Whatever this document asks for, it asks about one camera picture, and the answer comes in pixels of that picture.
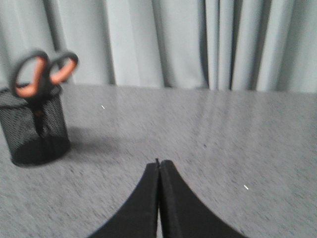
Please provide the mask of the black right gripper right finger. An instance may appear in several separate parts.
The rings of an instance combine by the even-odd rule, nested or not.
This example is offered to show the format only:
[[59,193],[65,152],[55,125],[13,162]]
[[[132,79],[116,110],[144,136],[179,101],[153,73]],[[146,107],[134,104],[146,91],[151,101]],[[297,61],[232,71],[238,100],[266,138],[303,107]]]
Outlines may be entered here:
[[164,238],[244,238],[191,190],[171,160],[160,164],[159,209]]

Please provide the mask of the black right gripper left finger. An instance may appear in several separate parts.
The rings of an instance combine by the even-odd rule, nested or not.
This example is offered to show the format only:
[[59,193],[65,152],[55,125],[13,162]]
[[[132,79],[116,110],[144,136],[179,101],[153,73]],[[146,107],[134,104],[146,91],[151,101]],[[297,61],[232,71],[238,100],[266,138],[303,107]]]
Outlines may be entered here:
[[149,163],[133,192],[91,238],[155,238],[158,224],[159,161]]

